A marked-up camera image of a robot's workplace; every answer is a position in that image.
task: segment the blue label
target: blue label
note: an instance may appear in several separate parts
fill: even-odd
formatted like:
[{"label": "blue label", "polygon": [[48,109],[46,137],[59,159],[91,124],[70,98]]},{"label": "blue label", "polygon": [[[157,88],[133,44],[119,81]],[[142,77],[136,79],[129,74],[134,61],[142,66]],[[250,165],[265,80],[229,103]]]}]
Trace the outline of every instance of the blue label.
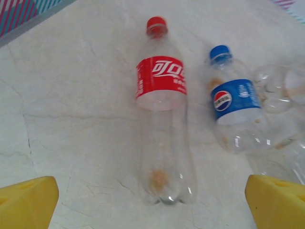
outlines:
[{"label": "blue label", "polygon": [[219,85],[211,92],[216,119],[230,112],[261,108],[253,83],[238,79]]}]

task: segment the red label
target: red label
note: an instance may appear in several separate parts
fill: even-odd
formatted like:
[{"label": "red label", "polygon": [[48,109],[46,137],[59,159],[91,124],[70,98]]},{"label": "red label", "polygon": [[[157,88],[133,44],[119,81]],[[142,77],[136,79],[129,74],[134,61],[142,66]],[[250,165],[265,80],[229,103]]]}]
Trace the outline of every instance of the red label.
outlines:
[{"label": "red label", "polygon": [[169,56],[154,56],[138,66],[136,97],[157,90],[172,90],[186,94],[183,63]]}]

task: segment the bottle neck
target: bottle neck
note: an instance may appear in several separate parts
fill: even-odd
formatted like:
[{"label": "bottle neck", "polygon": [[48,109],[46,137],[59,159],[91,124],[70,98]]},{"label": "bottle neck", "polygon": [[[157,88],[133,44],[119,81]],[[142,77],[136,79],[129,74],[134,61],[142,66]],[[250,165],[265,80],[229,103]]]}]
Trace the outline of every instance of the bottle neck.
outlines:
[{"label": "bottle neck", "polygon": [[211,65],[225,65],[225,64],[231,64],[233,61],[233,57],[230,53],[224,53],[219,56],[214,57],[211,60]]},{"label": "bottle neck", "polygon": [[166,28],[166,26],[152,27],[147,30],[147,35],[150,40],[166,38],[167,37],[167,28]]},{"label": "bottle neck", "polygon": [[167,39],[167,33],[152,33],[148,35],[150,40],[160,40],[160,39]]}]

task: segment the blue bottle cap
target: blue bottle cap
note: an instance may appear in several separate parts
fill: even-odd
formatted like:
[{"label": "blue bottle cap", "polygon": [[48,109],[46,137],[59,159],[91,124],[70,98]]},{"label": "blue bottle cap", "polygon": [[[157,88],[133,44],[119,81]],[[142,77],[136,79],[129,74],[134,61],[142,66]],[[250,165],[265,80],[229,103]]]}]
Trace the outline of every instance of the blue bottle cap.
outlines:
[{"label": "blue bottle cap", "polygon": [[228,46],[218,45],[210,51],[210,59],[211,61],[215,60],[218,56],[221,56],[223,54],[231,55],[230,49],[228,48]]}]

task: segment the bottle cap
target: bottle cap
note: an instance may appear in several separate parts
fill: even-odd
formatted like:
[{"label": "bottle cap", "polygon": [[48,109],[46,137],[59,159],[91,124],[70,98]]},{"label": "bottle cap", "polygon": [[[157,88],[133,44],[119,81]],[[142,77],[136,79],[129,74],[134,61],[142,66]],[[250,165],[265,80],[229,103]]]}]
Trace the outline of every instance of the bottle cap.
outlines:
[{"label": "bottle cap", "polygon": [[210,59],[211,59],[211,61],[215,60],[217,57],[224,55],[224,54],[231,55],[229,47],[225,46],[225,45],[218,45],[210,51]]},{"label": "bottle cap", "polygon": [[147,21],[147,34],[152,32],[167,33],[166,21],[162,17],[152,17]]}]

